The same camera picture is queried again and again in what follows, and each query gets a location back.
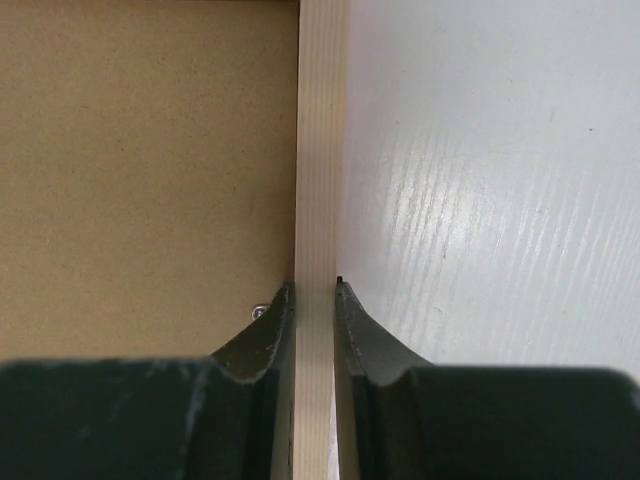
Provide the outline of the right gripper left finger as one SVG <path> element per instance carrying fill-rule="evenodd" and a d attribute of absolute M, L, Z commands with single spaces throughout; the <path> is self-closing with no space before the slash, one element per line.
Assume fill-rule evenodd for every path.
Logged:
<path fill-rule="evenodd" d="M 288 479 L 295 288 L 208 356 L 8 361 L 5 479 Z"/>

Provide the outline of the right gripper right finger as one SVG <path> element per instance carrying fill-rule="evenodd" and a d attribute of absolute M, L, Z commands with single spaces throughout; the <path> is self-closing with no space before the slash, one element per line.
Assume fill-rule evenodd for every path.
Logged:
<path fill-rule="evenodd" d="M 635 479 L 639 387 L 599 368 L 437 366 L 335 289 L 344 479 Z"/>

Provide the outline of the brown cardboard backing board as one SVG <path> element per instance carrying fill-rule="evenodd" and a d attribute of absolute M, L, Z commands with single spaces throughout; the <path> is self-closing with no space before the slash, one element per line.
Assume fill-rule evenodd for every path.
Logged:
<path fill-rule="evenodd" d="M 297 2 L 1 5 L 1 355 L 207 354 L 293 272 Z"/>

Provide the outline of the pink picture frame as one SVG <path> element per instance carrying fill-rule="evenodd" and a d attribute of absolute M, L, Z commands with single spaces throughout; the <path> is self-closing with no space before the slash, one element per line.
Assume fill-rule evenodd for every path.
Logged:
<path fill-rule="evenodd" d="M 296 479 L 328 476 L 349 7 L 347 1 L 300 4 L 294 273 Z"/>

